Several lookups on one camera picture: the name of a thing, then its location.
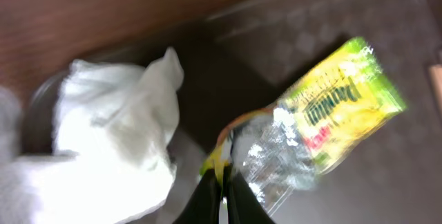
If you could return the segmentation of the yellow green snack wrapper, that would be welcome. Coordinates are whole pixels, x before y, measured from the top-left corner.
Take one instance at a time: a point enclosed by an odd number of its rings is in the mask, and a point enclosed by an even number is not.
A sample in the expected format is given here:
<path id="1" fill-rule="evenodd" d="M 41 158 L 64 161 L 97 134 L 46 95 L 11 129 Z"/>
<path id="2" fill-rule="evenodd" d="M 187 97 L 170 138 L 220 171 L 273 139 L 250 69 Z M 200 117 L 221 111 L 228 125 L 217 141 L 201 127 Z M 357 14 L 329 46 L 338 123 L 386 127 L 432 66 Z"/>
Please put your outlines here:
<path id="1" fill-rule="evenodd" d="M 346 41 L 261 109 L 277 106 L 293 114 L 318 176 L 339 165 L 361 140 L 406 107 L 362 37 Z M 216 148 L 201 167 L 201 172 L 214 169 L 217 179 L 225 167 L 234 166 L 232 142 L 227 137 L 231 123 L 221 131 Z"/>

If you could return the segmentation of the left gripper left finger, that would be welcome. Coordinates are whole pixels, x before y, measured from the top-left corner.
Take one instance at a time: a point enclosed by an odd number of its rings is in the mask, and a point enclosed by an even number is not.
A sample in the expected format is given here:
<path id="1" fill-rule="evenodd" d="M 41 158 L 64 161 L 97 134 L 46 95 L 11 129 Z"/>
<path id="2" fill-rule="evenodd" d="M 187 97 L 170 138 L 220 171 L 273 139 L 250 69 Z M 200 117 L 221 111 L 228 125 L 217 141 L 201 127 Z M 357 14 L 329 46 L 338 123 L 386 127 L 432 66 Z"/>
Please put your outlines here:
<path id="1" fill-rule="evenodd" d="M 218 224 L 221 186 L 214 169 L 208 169 L 173 224 Z"/>

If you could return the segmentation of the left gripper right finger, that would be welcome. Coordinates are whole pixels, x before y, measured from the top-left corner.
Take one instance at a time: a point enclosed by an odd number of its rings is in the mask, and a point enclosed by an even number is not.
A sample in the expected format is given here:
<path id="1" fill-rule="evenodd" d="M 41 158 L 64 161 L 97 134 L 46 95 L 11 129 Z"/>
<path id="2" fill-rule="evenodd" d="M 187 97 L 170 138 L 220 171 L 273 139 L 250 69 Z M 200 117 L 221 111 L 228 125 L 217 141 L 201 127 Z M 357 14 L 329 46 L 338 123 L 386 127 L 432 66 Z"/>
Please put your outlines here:
<path id="1" fill-rule="evenodd" d="M 227 199 L 228 224 L 275 224 L 262 208 L 240 172 L 224 168 L 223 194 Z"/>

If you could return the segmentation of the white tissue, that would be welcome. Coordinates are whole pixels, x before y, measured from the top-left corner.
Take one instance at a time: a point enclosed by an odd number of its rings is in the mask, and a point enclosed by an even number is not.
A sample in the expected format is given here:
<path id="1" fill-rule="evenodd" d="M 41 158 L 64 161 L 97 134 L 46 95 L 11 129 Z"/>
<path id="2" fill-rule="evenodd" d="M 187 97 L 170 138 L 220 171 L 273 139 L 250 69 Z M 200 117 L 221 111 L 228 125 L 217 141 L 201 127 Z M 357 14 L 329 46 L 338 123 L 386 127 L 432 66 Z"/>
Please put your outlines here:
<path id="1" fill-rule="evenodd" d="M 127 223 L 166 202 L 184 79 L 176 51 L 147 67 L 75 60 L 57 91 L 53 153 L 18 153 L 22 110 L 1 89 L 1 222 Z"/>

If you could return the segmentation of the wooden chopstick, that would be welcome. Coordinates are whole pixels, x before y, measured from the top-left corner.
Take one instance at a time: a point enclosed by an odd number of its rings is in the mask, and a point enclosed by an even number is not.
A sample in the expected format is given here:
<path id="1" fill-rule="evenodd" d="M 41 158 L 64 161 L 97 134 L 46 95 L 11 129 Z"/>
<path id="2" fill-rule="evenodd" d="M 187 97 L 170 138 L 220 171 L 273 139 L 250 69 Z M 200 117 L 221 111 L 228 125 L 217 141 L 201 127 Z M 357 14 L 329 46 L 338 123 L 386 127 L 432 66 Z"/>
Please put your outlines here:
<path id="1" fill-rule="evenodd" d="M 428 69 L 434 98 L 436 100 L 439 112 L 442 112 L 442 65 L 435 64 Z"/>

